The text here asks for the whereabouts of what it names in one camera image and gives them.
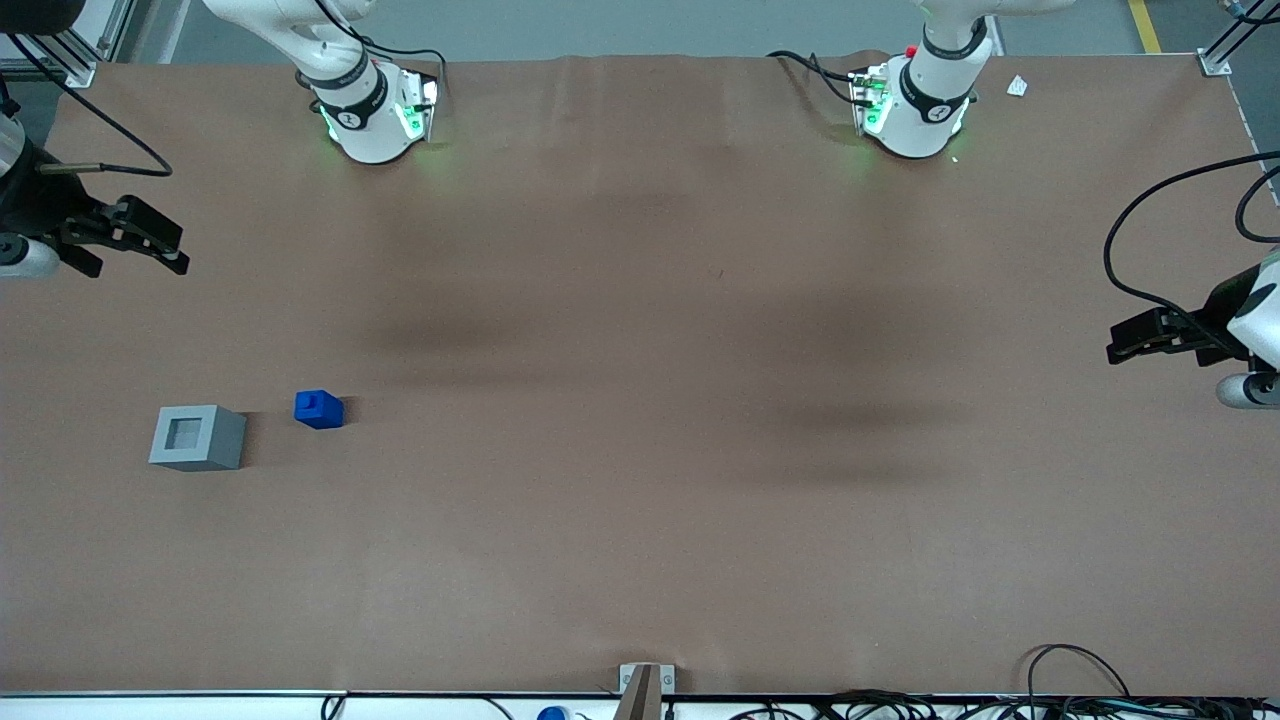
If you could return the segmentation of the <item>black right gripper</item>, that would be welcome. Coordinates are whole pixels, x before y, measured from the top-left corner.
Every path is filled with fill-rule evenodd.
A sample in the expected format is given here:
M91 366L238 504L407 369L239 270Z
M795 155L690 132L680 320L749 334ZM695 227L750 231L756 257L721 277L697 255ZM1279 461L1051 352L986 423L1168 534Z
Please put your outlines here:
M44 174L38 169L54 164L52 155L32 141L24 141L15 163L1 181L1 229L58 246L60 261L88 278L99 278L102 259L88 250L96 241L95 214L101 227L99 245L155 259L170 272L186 275L189 258L180 251L183 228L137 196L122 196L115 202L91 197L78 176ZM70 237L68 225L78 229Z

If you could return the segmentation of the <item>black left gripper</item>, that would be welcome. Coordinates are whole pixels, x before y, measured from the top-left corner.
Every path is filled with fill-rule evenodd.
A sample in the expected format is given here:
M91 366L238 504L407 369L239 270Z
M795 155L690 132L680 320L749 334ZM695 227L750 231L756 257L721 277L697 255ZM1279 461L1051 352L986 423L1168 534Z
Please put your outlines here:
M1170 307L1149 307L1117 323L1107 346L1108 365L1187 352L1196 354L1198 366L1229 359L1266 365L1266 273L1261 268L1249 268L1219 283L1194 318L1211 333L1210 340L1184 336L1189 325Z

